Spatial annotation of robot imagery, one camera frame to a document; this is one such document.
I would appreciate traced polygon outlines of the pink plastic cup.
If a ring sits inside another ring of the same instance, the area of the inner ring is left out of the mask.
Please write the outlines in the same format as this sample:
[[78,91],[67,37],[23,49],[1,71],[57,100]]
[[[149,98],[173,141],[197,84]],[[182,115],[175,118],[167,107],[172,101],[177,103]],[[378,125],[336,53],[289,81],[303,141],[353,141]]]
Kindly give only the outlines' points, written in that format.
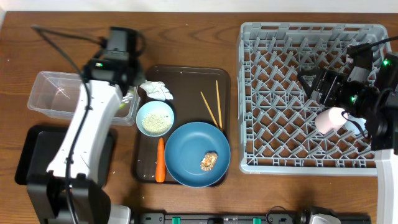
[[332,107],[317,115],[315,127],[321,134],[331,130],[339,130],[348,120],[348,115],[343,108]]

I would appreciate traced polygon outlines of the white paper napkin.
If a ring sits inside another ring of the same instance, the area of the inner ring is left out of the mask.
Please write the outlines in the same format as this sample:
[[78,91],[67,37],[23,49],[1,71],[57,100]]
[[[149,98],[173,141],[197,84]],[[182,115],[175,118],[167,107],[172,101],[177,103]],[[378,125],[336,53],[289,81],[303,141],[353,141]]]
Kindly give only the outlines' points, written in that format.
[[159,101],[172,100],[174,97],[163,82],[152,82],[145,80],[140,87],[149,98]]

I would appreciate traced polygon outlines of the light blue rice bowl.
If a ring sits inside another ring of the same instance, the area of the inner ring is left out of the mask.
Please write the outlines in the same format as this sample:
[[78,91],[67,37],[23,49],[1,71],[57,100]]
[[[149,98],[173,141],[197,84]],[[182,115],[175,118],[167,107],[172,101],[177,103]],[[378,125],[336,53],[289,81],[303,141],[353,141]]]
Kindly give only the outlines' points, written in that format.
[[160,137],[171,129],[174,118],[174,112],[167,103],[150,101],[138,110],[136,124],[146,136]]

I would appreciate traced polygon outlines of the yellow foil snack wrapper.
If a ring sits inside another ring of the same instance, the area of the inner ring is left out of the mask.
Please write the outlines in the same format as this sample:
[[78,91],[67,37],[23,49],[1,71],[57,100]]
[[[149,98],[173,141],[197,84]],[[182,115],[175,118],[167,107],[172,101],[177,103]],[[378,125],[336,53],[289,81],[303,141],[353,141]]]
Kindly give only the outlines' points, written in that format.
[[130,103],[136,95],[137,88],[131,86],[129,90],[127,91],[126,95],[121,99],[121,104],[119,106],[119,109],[123,109],[128,103]]

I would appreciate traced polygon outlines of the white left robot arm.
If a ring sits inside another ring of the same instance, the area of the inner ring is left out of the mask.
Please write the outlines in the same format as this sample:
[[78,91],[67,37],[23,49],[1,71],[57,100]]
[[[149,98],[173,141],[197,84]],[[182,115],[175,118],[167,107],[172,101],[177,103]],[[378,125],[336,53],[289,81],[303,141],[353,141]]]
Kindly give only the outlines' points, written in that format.
[[41,223],[130,223],[131,209],[113,205],[98,184],[100,160],[114,115],[130,87],[145,80],[139,61],[145,39],[138,30],[111,27],[99,51],[77,69],[81,79],[75,113],[44,175],[27,179],[27,193]]

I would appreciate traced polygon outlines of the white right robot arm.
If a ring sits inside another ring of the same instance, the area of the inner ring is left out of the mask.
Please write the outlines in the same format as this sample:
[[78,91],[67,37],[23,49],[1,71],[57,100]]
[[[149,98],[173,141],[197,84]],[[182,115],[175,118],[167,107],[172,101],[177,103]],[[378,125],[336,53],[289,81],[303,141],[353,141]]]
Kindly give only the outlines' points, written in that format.
[[359,131],[371,140],[375,152],[377,222],[397,223],[397,54],[385,55],[374,84],[369,86],[375,46],[367,43],[347,48],[346,56],[354,65],[349,75],[313,68],[299,72],[297,78],[309,99],[365,119]]

